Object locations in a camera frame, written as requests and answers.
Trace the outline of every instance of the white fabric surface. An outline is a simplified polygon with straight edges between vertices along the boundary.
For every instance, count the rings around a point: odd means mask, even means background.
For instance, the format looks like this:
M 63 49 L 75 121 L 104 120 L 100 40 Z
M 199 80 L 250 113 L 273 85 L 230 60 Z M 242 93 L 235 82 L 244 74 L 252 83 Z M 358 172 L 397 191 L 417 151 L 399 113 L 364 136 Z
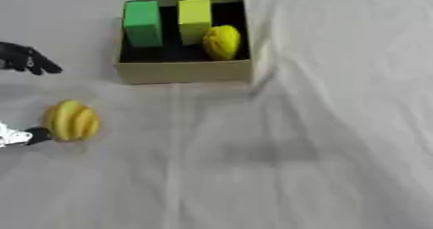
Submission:
M 121 85 L 123 1 L 0 0 L 0 40 L 65 68 L 1 72 L 0 119 L 72 98 L 103 120 L 0 151 L 1 228 L 433 227 L 433 0 L 247 0 L 252 91 Z

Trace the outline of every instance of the foam block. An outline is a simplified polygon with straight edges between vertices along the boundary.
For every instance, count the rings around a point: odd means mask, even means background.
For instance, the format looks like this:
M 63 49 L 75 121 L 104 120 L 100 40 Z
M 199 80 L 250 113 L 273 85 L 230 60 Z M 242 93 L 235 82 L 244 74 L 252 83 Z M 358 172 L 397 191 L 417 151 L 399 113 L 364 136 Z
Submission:
M 123 27 L 134 47 L 162 46 L 157 1 L 129 1 L 125 5 Z
M 212 26 L 211 0 L 181 0 L 178 8 L 182 43 L 201 43 Z

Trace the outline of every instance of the yellow ball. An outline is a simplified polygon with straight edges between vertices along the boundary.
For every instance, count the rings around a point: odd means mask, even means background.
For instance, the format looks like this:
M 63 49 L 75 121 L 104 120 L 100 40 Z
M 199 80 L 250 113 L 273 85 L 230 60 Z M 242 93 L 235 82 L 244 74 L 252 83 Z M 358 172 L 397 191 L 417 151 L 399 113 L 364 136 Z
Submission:
M 206 52 L 216 61 L 235 58 L 241 43 L 241 34 L 231 25 L 212 27 L 203 38 Z

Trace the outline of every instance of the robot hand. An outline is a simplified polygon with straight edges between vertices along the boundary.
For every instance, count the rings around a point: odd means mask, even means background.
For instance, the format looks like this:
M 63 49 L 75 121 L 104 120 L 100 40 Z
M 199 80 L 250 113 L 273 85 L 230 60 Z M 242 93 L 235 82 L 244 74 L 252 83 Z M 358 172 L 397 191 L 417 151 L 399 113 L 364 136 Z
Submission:
M 42 75 L 44 72 L 62 72 L 62 68 L 41 55 L 33 47 L 3 42 L 0 42 L 0 69 L 18 72 L 29 71 L 34 75 Z

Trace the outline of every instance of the cardboard box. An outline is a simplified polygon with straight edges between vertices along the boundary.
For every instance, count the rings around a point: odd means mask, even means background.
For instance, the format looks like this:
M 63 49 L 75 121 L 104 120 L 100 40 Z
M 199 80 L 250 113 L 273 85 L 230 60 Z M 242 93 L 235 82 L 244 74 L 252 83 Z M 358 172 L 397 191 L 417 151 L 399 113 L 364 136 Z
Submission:
M 180 0 L 155 1 L 159 2 L 162 47 L 133 47 L 120 29 L 114 67 L 125 83 L 251 81 L 253 68 L 244 0 L 211 0 L 214 26 L 230 24 L 242 35 L 238 54 L 231 61 L 213 61 L 201 44 L 183 45 L 177 14 Z

